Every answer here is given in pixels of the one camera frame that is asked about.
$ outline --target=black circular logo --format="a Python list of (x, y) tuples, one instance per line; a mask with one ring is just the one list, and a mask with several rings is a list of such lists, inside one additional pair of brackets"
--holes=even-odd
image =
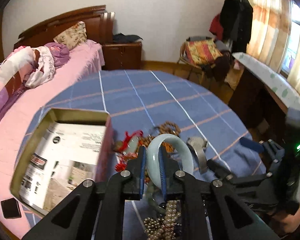
[(58, 143), (60, 141), (60, 137), (56, 136), (53, 138), (53, 143)]

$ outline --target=green led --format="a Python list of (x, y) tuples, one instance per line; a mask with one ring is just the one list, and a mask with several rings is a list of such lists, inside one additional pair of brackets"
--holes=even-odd
[(300, 151), (300, 144), (297, 146), (297, 150)]

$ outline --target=window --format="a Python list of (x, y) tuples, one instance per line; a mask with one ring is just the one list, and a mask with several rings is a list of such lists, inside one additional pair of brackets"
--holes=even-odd
[(291, 35), (288, 43), (288, 50), (282, 64), (282, 71), (288, 75), (293, 66), (300, 41), (300, 8), (295, 2), (292, 4), (292, 25)]

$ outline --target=wooden headboard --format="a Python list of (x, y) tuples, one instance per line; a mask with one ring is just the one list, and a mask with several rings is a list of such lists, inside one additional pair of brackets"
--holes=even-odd
[(66, 12), (48, 20), (40, 22), (19, 35), (19, 41), (14, 48), (19, 46), (39, 47), (78, 21), (85, 22), (87, 38), (98, 43), (112, 42), (112, 29), (114, 12), (106, 12), (105, 5), (81, 8)]

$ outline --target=blue tablecloth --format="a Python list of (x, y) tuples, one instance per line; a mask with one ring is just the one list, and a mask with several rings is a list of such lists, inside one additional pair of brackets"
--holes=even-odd
[[(251, 138), (237, 115), (213, 93), (202, 86), (160, 71), (101, 71), (82, 79), (64, 90), (34, 115), (20, 149), (41, 118), (51, 107), (106, 110), (111, 114), (115, 140), (123, 140), (125, 131), (142, 130), (165, 121), (175, 122), (184, 141), (191, 136), (209, 140), (208, 159), (227, 166), (238, 176), (262, 174), (265, 167), (259, 155), (239, 144), (242, 136)], [(117, 159), (111, 155), (108, 176), (115, 173)], [(195, 163), (194, 176), (211, 181), (208, 171), (200, 175)], [(40, 218), (26, 213), (34, 226)], [(123, 239), (147, 239), (141, 220), (155, 216), (145, 199), (125, 204)]]

